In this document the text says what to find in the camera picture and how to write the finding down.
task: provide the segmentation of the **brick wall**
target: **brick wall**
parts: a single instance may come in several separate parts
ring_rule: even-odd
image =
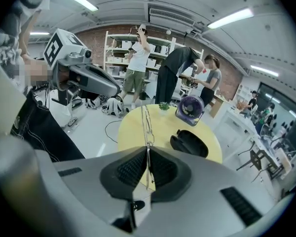
[[[78,38],[92,50],[92,59],[93,63],[103,65],[103,55],[104,55],[104,43],[105,43],[105,35],[106,31],[109,31],[110,34],[128,34],[130,31],[130,25],[114,25],[109,27],[101,27],[93,30],[88,30],[85,32],[78,33]],[[149,36],[157,37],[161,39],[171,40],[172,37],[177,39],[177,43],[183,44],[184,37],[178,34],[166,35],[165,30],[158,29],[155,27],[147,27]],[[136,30],[134,29],[131,34],[136,34]],[[226,99],[233,99],[236,90],[241,82],[242,74],[230,64],[227,60],[221,57],[212,49],[207,46],[202,45],[201,43],[191,39],[186,38],[185,45],[190,46],[196,50],[201,51],[204,49],[205,57],[207,54],[214,54],[219,57],[221,61],[221,72],[222,72],[222,83],[220,85],[221,94]]]

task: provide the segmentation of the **woman in gray shirt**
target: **woman in gray shirt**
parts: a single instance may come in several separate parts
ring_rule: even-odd
[[[207,106],[212,101],[214,92],[222,81],[222,73],[219,70],[221,62],[213,54],[207,55],[204,63],[211,70],[206,81],[194,79],[193,83],[200,83],[204,86],[200,98],[203,100],[204,106]]]

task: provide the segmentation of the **ceiling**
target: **ceiling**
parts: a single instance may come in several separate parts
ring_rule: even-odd
[[[73,0],[51,0],[35,31],[62,28],[73,33],[111,24],[139,24],[171,28],[218,51],[243,74],[290,96],[296,102],[296,28],[278,0],[88,0],[99,10],[91,12]],[[254,17],[210,30],[207,25],[245,7]],[[162,15],[150,13],[159,9]],[[48,39],[31,38],[30,42]],[[250,65],[279,73],[275,78],[257,73]]]

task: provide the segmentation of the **yellow round table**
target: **yellow round table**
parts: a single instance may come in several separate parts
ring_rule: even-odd
[[[154,146],[172,149],[171,135],[176,135],[178,130],[188,130],[199,137],[208,148],[206,159],[222,163],[222,150],[211,129],[201,120],[196,126],[190,126],[175,116],[175,107],[170,107],[166,114],[161,114],[158,105],[147,105],[149,110]],[[128,113],[122,120],[118,130],[118,150],[123,151],[132,147],[145,145],[144,130],[142,125],[141,107]]]

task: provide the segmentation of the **purple fan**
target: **purple fan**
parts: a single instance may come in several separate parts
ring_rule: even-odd
[[[176,116],[186,123],[194,126],[198,121],[194,119],[200,119],[204,110],[204,103],[201,98],[196,98],[193,96],[187,96],[182,98],[178,108],[176,110]]]

